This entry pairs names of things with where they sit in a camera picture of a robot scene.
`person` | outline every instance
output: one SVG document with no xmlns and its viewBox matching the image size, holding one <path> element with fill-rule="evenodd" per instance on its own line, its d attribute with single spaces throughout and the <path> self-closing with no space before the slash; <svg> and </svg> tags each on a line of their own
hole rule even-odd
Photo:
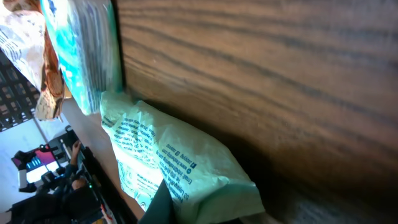
<svg viewBox="0 0 398 224">
<path fill-rule="evenodd" d="M 69 185 L 70 179 L 73 175 L 76 174 L 78 170 L 77 159 L 80 152 L 80 146 L 81 142 L 79 140 L 77 140 L 72 146 L 72 155 L 69 164 L 65 168 L 64 180 L 60 183 L 60 185 L 55 189 L 55 192 L 53 193 L 57 197 L 64 198 L 64 196 L 66 196 L 73 190 L 77 190 L 86 185 L 86 179 L 82 177 L 77 178 L 72 182 L 71 185 Z"/>
</svg>

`black basket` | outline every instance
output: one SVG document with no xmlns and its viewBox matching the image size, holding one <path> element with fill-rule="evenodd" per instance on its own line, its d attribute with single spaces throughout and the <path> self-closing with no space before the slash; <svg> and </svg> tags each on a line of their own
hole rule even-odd
<svg viewBox="0 0 398 224">
<path fill-rule="evenodd" d="M 34 117 L 37 89 L 0 51 L 0 132 Z"/>
</svg>

